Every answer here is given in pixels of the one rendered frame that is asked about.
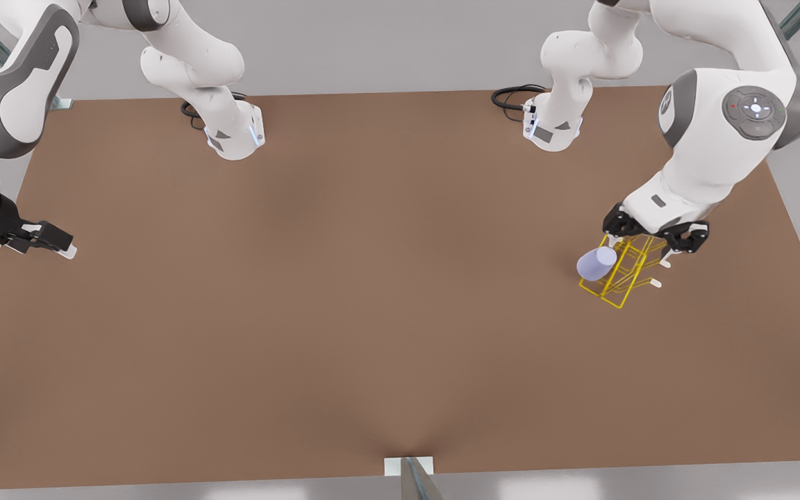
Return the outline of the lavender cup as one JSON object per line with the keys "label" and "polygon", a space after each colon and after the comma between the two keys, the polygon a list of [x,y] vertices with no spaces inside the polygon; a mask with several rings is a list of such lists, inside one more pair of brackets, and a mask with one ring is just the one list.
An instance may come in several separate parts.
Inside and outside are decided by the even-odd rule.
{"label": "lavender cup", "polygon": [[600,246],[581,256],[576,263],[576,269],[584,281],[600,281],[617,262],[618,253],[614,248]]}

